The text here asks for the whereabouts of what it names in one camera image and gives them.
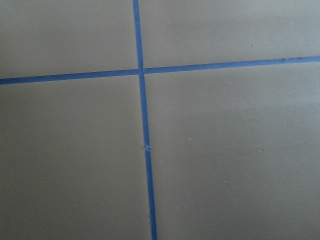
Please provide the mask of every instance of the gray panel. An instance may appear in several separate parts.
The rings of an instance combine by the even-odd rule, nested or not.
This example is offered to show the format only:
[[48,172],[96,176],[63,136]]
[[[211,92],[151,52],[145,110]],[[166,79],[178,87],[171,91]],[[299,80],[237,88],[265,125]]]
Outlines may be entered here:
[[137,68],[131,0],[0,5],[0,78]]
[[137,76],[0,86],[0,239],[150,239]]
[[319,67],[146,77],[160,240],[320,239]]
[[146,67],[320,55],[318,0],[140,0]]

